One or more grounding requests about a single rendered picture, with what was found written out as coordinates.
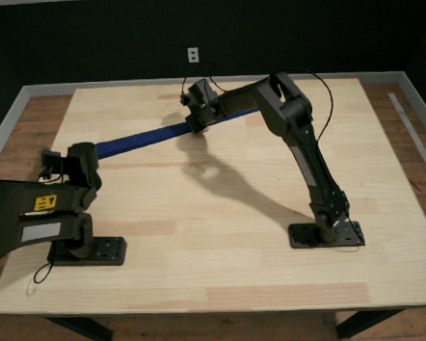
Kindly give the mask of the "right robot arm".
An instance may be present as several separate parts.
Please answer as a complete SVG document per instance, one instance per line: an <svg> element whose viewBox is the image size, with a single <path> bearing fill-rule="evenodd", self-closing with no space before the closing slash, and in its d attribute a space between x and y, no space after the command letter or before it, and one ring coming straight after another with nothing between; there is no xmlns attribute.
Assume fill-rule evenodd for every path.
<svg viewBox="0 0 426 341"><path fill-rule="evenodd" d="M316 150L311 102L284 71L261 82L218 95L203 78L186 94L192 95L197 105L205 105L200 116L208 123L258 108L271 133L286 143L306 182L311 200L309 207L315 220L315 223L288 226L293 249L363 245L350 222L345 222L348 217L333 187L346 211L350 209L349 200L334 181L319 145ZM280 100L281 93L284 102ZM347 213L350 217L349 211Z"/></svg>

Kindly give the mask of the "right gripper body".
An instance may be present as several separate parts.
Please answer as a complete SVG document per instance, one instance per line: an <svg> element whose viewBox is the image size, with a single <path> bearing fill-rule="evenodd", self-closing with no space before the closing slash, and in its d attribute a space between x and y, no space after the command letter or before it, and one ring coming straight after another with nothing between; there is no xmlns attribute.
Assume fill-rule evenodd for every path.
<svg viewBox="0 0 426 341"><path fill-rule="evenodd" d="M211 123L205 122L203 121L203 119L200 116L200 110L202 109L203 105L197 105L195 100L193 99L192 95L188 94L184 97L182 97L182 94L180 95L180 99L187 105L187 107L189 108L191 114L189 116L187 116L185 118L186 122L189 123L190 127L192 128L192 132L196 135L198 134L201 130L205 129L206 127L208 127L210 124L212 124L213 122L217 121L213 121Z"/></svg>

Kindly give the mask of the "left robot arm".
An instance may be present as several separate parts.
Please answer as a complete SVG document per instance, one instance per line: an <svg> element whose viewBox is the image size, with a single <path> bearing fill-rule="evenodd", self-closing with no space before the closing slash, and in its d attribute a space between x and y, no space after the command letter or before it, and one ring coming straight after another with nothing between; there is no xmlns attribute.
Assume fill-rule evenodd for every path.
<svg viewBox="0 0 426 341"><path fill-rule="evenodd" d="M95 144L74 144L67 163L64 183L0 182L0 259L14 249L53 240L54 263L121 261L124 238L93 237L93 218L85 213L102 186ZM48 211L56 212L19 216Z"/></svg>

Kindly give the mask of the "dark blue necktie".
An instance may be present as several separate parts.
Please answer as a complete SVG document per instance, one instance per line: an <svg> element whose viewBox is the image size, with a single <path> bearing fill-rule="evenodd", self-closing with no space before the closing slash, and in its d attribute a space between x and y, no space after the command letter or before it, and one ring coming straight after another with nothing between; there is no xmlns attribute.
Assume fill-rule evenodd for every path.
<svg viewBox="0 0 426 341"><path fill-rule="evenodd" d="M251 113L258 112L259 109L250 109L242 112L237 112L233 115L227 116L226 118L218 119L213 122L211 125L224 122L233 118L239 118ZM115 139L112 141L101 142L95 144L96 154L98 160L108 158L114 155L118 155L130 150L134 150L137 148L141 148L151 144L157 144L163 142L165 140L178 137L187 133L192 132L192 128L190 127L188 122L182 122L179 124L174 124L150 131L146 131L143 133Z"/></svg>

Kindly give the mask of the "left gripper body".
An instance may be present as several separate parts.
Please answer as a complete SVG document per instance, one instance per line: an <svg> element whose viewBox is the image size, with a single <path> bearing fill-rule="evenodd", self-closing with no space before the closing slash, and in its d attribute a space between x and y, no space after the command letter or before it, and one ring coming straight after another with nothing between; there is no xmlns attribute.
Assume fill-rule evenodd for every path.
<svg viewBox="0 0 426 341"><path fill-rule="evenodd" d="M50 179L52 177L52 173L59 174L62 165L62 159L64 159L64 175L68 175L67 172L69 171L69 167L66 157L45 154L45 166L43 172L41 173L42 178L47 176L46 179Z"/></svg>

